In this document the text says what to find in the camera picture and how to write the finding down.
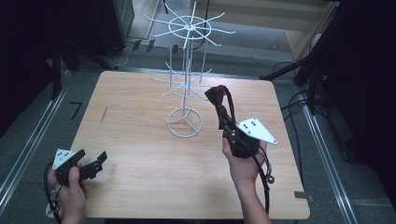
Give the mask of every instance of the rotating wire rack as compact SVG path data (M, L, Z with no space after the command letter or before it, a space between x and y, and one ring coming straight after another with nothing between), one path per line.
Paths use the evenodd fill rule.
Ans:
M160 21L149 18L147 19L155 22L160 22L167 24L169 31L158 34L151 35L153 37L158 37L162 35L169 35L169 63L166 63L166 66L169 68L169 78L168 79L160 79L154 78L155 80L167 82L169 85L169 91L161 94L159 97L164 97L166 94L173 93L181 97L181 105L172 111L166 121L168 129L171 133L178 137L192 137L198 132L201 131L203 126L203 118L200 113L186 106L186 100L192 96L198 96L203 100L207 100L202 97L199 93L202 87L209 87L202 84L202 78L204 75L211 72L212 69L204 72L205 70L205 60L206 60L206 51L208 42L215 45L221 46L221 44L217 44L212 41L209 36L212 32L221 32L224 34L234 34L235 32L223 31L220 29L215 29L210 25L210 21L218 19L224 15L224 12L218 15L217 17L213 17L211 19L205 20L199 17L196 17L195 8L196 2L194 2L193 10L190 16L179 16L176 14L172 8L170 8L167 4L165 7L173 14L175 17L170 21ZM184 39L183 45L183 64L181 71L176 71L172 67L173 62L173 53L172 53L172 38L173 36ZM202 40L203 44L205 43L205 51L204 57L202 59L202 68L201 72L194 73L191 71L192 62L193 62L193 44L196 40ZM188 128L187 132L180 132L178 125L185 125Z

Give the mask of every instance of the wooden table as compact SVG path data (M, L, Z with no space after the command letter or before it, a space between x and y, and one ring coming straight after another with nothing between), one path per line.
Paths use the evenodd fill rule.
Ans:
M181 98L173 93L159 98L169 87L152 77L168 78L121 72L99 78L72 146L85 149L84 163L104 150L108 156L104 170L88 180L87 217L242 218L215 107L198 96L188 98L187 106L202 115L204 125L194 137L176 137L166 120ZM270 218L308 218L307 201L294 197L304 190L273 84L216 77L204 77L203 84L228 87L237 121L257 117L278 141L267 148L276 179L270 185ZM260 178L257 191L264 202Z

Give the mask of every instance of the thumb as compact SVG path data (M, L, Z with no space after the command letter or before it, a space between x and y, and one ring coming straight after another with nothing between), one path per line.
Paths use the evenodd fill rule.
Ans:
M79 170L76 166L73 166L69 172L69 188L70 189L79 187L78 179L79 179Z
M230 155L231 155L230 142L228 141L227 138L223 137L222 138L222 144L223 144L222 152L228 159L230 157Z

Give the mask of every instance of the wrist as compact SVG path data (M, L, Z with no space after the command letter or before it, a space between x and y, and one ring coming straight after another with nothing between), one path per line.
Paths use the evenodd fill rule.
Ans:
M235 188L241 200L257 195L255 182L251 182L251 181L238 182L235 183Z
M82 224L84 223L85 213L77 214L64 214L62 218L62 224Z

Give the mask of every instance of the white triangular plate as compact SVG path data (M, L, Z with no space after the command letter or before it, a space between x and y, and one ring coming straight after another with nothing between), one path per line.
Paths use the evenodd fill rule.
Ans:
M58 169L70 158L72 158L75 154L76 152L74 151L58 148L58 150L56 151L55 159L53 160L52 168L54 170Z
M255 117L236 123L236 127L247 136L276 145L276 139L268 132L262 123Z

